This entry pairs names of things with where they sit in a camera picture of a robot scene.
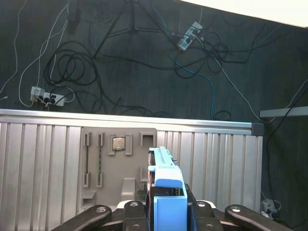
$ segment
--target blue plastic part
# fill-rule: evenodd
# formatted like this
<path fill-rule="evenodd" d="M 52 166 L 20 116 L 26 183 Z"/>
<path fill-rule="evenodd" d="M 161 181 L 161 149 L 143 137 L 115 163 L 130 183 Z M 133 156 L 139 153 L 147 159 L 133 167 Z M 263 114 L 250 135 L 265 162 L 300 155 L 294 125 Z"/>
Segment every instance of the blue plastic part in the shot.
<path fill-rule="evenodd" d="M 180 189 L 181 196 L 154 197 L 154 231 L 187 231 L 187 193 L 180 168 L 165 147 L 150 148 L 154 152 L 155 187 Z"/>

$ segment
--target gray floor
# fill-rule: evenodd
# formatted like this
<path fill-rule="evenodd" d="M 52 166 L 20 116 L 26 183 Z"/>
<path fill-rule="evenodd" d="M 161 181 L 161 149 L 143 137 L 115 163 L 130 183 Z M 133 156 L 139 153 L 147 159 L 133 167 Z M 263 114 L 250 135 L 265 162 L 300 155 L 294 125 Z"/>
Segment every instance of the gray floor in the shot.
<path fill-rule="evenodd" d="M 15 57 L 13 52 L 13 39 L 16 33 L 16 15 L 22 1 L 3 0 L 0 2 L 0 86 L 15 70 Z M 64 34 L 63 42 L 77 40 L 89 49 L 88 28 L 89 1 L 80 3 L 80 22 L 75 30 L 68 30 Z M 116 14 L 122 5 L 121 0 L 110 1 L 109 13 Z M 148 1 L 144 3 L 149 9 Z M 20 15 L 20 34 L 17 39 L 18 72 L 5 87 L 0 98 L 8 96 L 8 99 L 0 101 L 1 108 L 38 110 L 42 107 L 26 108 L 18 99 L 18 86 L 22 71 L 34 60 L 42 43 L 47 39 L 51 26 L 65 3 L 61 0 L 41 1 L 28 0 L 28 3 Z M 184 4 L 177 1 L 154 1 L 154 5 L 164 17 L 170 31 L 185 33 L 189 24 L 198 21 L 200 7 Z M 153 27 L 148 18 L 137 8 L 136 21 L 138 26 Z M 61 30 L 65 21 L 65 15 L 60 17 L 56 31 Z M 128 12 L 121 17 L 118 29 L 128 24 Z M 221 42 L 225 43 L 229 50 L 246 50 L 251 46 L 255 35 L 262 26 L 265 29 L 258 41 L 266 37 L 279 26 L 278 23 L 250 18 L 241 15 L 221 12 L 210 8 L 203 9 L 201 24 L 204 27 L 210 25 L 206 33 L 216 32 Z M 91 26 L 90 39 L 94 47 L 97 47 L 108 30 L 110 24 L 95 23 Z M 284 33 L 289 33 L 282 39 L 252 52 L 249 61 L 245 64 L 224 64 L 223 67 L 234 84 L 251 103 L 256 113 L 259 110 L 285 107 L 301 83 L 308 77 L 308 55 L 299 51 L 308 51 L 308 30 L 292 26 L 282 25 L 263 42 L 271 41 Z M 59 37 L 51 41 L 46 54 L 42 57 L 42 72 L 40 85 L 50 91 L 53 87 L 44 81 L 43 70 L 54 51 Z M 207 39 L 214 42 L 217 38 L 213 34 Z M 137 34 L 123 35 L 109 39 L 102 52 L 110 55 L 125 56 L 155 66 L 172 67 L 173 63 L 168 54 L 172 46 L 162 34 Z M 199 51 L 187 51 L 180 59 L 182 63 L 200 57 Z M 239 60 L 245 59 L 247 53 L 237 54 Z M 114 59 L 99 57 L 96 62 L 101 81 L 106 94 L 120 103 L 140 105 L 151 111 L 166 111 L 174 118 L 210 119 L 210 105 L 212 91 L 210 85 L 202 77 L 194 77 L 189 80 L 179 78 L 173 71 L 163 71 L 148 68 L 146 66 Z M 214 112 L 228 110 L 232 114 L 233 121 L 257 122 L 250 112 L 245 101 L 237 94 L 222 73 L 210 75 L 207 67 L 201 70 L 214 84 L 216 100 Z M 87 69 L 86 80 L 93 77 L 93 71 Z M 25 73 L 21 83 L 21 98 L 30 104 L 29 95 L 31 86 L 36 85 L 38 79 L 38 65 L 35 64 Z M 75 90 L 88 90 L 99 94 L 96 85 L 80 87 L 68 84 Z M 80 96 L 82 103 L 89 108 L 93 99 Z M 304 96 L 299 105 L 307 105 L 308 95 Z M 107 104 L 111 111 L 113 106 Z M 77 101 L 65 105 L 63 108 L 53 110 L 63 112 L 83 113 Z M 136 111 L 130 111 L 127 115 L 140 115 Z M 278 124 L 278 121 L 266 126 L 266 141 L 268 134 Z M 308 129 L 306 118 L 288 118 L 281 129 L 272 139 L 270 147 L 270 168 L 273 185 L 273 195 L 282 204 L 281 219 L 290 226 L 294 226 L 304 219 L 308 219 L 308 145 L 305 136 Z M 264 150 L 262 189 L 266 196 L 270 197 L 270 188 L 267 171 L 267 155 Z M 308 222 L 296 230 L 308 230 Z"/>

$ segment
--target white power strip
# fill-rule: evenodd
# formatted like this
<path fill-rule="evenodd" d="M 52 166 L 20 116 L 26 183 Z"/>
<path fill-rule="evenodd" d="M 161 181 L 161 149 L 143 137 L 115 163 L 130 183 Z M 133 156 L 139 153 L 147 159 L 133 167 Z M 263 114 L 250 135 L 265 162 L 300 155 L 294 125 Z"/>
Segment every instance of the white power strip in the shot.
<path fill-rule="evenodd" d="M 199 23 L 194 22 L 193 25 L 185 33 L 183 38 L 181 38 L 181 40 L 178 42 L 179 49 L 185 51 L 195 39 L 195 35 L 199 34 L 202 28 L 203 27 Z"/>
<path fill-rule="evenodd" d="M 41 102 L 47 105 L 55 105 L 55 106 L 64 106 L 66 98 L 63 95 L 51 94 L 49 92 L 45 92 L 42 88 L 32 87 L 31 88 L 31 101 Z"/>

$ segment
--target plug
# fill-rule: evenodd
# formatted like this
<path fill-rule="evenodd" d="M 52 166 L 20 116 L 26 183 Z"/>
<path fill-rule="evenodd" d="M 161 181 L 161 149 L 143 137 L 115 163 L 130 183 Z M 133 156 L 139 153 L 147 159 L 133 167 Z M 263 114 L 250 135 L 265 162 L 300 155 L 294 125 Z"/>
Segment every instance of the plug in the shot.
<path fill-rule="evenodd" d="M 275 207 L 274 201 L 271 199 L 266 199 L 261 202 L 262 211 L 266 213 L 278 213 L 278 210 Z"/>
<path fill-rule="evenodd" d="M 45 89 L 32 86 L 30 100 L 35 101 L 37 97 L 43 97 L 44 93 L 45 93 Z"/>

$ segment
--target metal bar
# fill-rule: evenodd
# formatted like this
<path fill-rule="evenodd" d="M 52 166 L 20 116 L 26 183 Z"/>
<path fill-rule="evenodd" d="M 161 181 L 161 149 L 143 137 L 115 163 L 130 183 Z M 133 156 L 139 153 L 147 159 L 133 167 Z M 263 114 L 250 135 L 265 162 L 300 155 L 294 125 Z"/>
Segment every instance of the metal bar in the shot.
<path fill-rule="evenodd" d="M 283 117 L 290 108 L 260 111 L 260 118 Z M 287 116 L 308 116 L 308 107 L 294 107 Z"/>
<path fill-rule="evenodd" d="M 124 31 L 124 32 L 121 32 L 121 33 L 118 33 L 118 34 L 115 34 L 115 35 L 109 35 L 108 38 L 116 37 L 116 36 L 123 35 L 123 34 L 129 33 L 129 32 L 130 32 L 130 30 L 126 29 L 126 31 Z"/>
<path fill-rule="evenodd" d="M 162 31 L 162 33 L 164 33 L 164 35 L 166 36 L 166 38 L 169 40 L 169 42 L 177 49 L 178 46 L 173 42 L 173 40 L 171 39 L 171 37 L 167 34 L 166 30 L 164 28 L 162 28 L 158 22 L 152 17 L 152 15 L 147 11 L 147 9 L 141 5 L 141 3 L 138 1 L 137 4 L 140 6 L 140 8 L 146 13 L 146 15 L 150 18 L 150 20 Z"/>
<path fill-rule="evenodd" d="M 129 126 L 130 128 L 155 128 L 158 131 L 167 130 L 243 135 L 251 135 L 252 128 L 251 123 L 242 122 L 15 110 L 0 110 L 0 122 L 98 128 L 122 128 Z"/>
<path fill-rule="evenodd" d="M 109 30 L 107 31 L 105 37 L 103 38 L 103 40 L 101 41 L 99 47 L 97 48 L 96 52 L 94 53 L 93 55 L 93 59 L 96 58 L 97 54 L 100 52 L 102 46 L 104 45 L 104 43 L 106 42 L 106 40 L 108 39 L 111 31 L 114 29 L 116 23 L 119 21 L 119 18 L 121 17 L 121 15 L 123 14 L 125 8 L 126 8 L 126 5 L 127 5 L 127 1 L 125 2 L 125 4 L 123 5 L 123 8 L 121 9 L 121 11 L 119 12 L 119 14 L 116 16 L 116 19 L 112 22 Z"/>
<path fill-rule="evenodd" d="M 154 30 L 138 30 L 138 32 L 148 32 L 148 33 L 162 33 L 162 31 L 154 31 Z"/>
<path fill-rule="evenodd" d="M 135 33 L 137 31 L 135 25 L 135 1 L 129 0 L 129 5 L 130 5 L 130 32 Z"/>
<path fill-rule="evenodd" d="M 115 32 L 110 33 L 109 35 L 113 35 L 113 34 L 116 34 L 116 33 L 122 32 L 122 31 L 129 31 L 129 29 L 125 28 L 125 29 L 122 29 L 122 30 L 117 30 Z"/>

